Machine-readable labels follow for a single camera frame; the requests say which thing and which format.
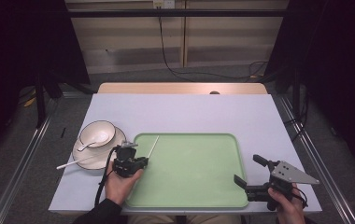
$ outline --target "electrical outlet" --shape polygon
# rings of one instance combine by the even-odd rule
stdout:
[[[175,8],[175,0],[163,0],[163,8]]]
[[[153,0],[153,8],[163,8],[163,0]]]

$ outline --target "hand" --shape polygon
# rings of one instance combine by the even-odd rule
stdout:
[[[112,167],[113,162],[111,161],[107,168],[108,174],[111,172]],[[122,206],[122,204],[125,202],[125,199],[131,192],[131,189],[134,186],[136,180],[138,180],[142,174],[143,169],[140,169],[136,171],[133,176],[123,178],[117,175],[115,172],[111,172],[105,183],[106,198],[118,204],[119,206]]]
[[[293,184],[293,186],[294,188],[291,192],[300,196],[300,191],[295,189],[297,185]],[[279,202],[277,207],[279,223],[305,224],[303,204],[299,199],[293,197],[291,201],[288,201],[283,194],[271,188],[268,189],[268,193],[275,201]]]

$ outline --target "light green tray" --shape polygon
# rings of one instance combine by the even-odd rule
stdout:
[[[228,133],[142,133],[136,157],[149,165],[126,203],[146,208],[239,208],[248,198],[234,183],[245,178],[236,139]]]

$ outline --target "table surface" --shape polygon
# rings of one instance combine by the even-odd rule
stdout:
[[[220,96],[209,95],[212,91],[217,91]],[[184,111],[176,111],[175,106],[177,105],[184,105]],[[121,111],[130,111],[130,113],[121,113]],[[226,111],[233,111],[233,115],[230,116],[231,113],[228,113],[229,116],[226,117]],[[142,115],[148,116],[147,121],[143,121]],[[215,119],[215,116],[222,116],[223,119]],[[138,133],[145,132],[219,132],[234,134],[237,137],[238,144],[243,148],[241,148],[241,159],[248,174],[249,185],[262,185],[269,177],[267,169],[252,161],[253,154],[260,154],[272,161],[284,159],[303,170],[275,104],[262,84],[105,83],[101,85],[98,94],[93,96],[82,127],[97,119],[111,119],[116,126],[125,132],[128,140],[134,139]],[[195,124],[188,128],[185,123]],[[265,136],[267,141],[263,141],[259,133],[262,134],[260,136]],[[83,171],[76,165],[66,167],[64,176],[52,200],[50,211],[65,214],[90,210],[92,200],[78,205],[77,201],[69,202],[69,198],[65,194],[67,190],[71,189],[71,185],[75,184],[72,181],[85,182],[88,186],[84,188],[90,189],[91,185],[96,185],[99,182],[101,175],[102,172]],[[300,185],[300,188],[308,197],[309,207],[306,208],[306,211],[321,211],[312,187]],[[160,210],[133,209],[126,205],[123,206],[124,214],[199,214],[209,212],[246,214],[268,212],[268,210],[265,203],[249,203],[248,206],[236,210]]]

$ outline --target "gray floor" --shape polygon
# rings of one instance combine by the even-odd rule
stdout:
[[[177,69],[184,72],[200,71],[202,73],[220,74],[230,77],[244,77],[248,75],[249,68],[245,65],[216,66]],[[216,77],[206,74],[179,74],[192,81],[198,82],[243,82],[246,78]],[[91,75],[92,85],[87,86],[96,90],[103,82],[151,82],[151,81],[185,81],[172,76],[166,69],[136,72],[119,72],[113,74]],[[12,195],[11,203],[6,203],[8,212],[0,217],[0,223],[69,223],[75,216],[66,217],[48,211],[53,193],[58,186],[62,171],[56,171],[57,165],[67,161],[71,147],[77,137],[81,122],[91,101],[91,96],[76,92],[69,86],[62,85],[65,97],[55,102],[55,112],[50,119],[50,125],[44,132],[43,139],[38,144],[32,159],[27,163],[27,171],[23,173],[19,190]],[[267,83],[266,88],[276,102],[276,106],[283,120],[289,120],[282,100],[290,94],[277,95],[274,83]],[[14,118],[0,141],[0,198],[21,161],[34,134],[38,132],[36,126],[36,103],[28,107],[19,106]],[[310,101],[308,121],[305,130],[312,140],[313,146],[324,161],[326,171],[333,178],[332,183],[341,191],[343,199],[347,200],[347,208],[351,209],[355,217],[355,160],[350,155],[345,141],[331,132],[331,124],[322,115],[317,105]],[[293,126],[287,126],[287,132],[295,136]],[[294,146],[299,154],[305,171],[314,177],[320,178],[319,172],[312,165],[311,157],[303,144],[304,138],[297,138]],[[336,202],[331,197],[330,189],[325,185],[314,187],[319,198],[323,212],[308,215],[318,223],[355,223],[355,219],[341,218],[336,209]],[[250,223],[274,223],[275,216],[270,214],[247,216]]]

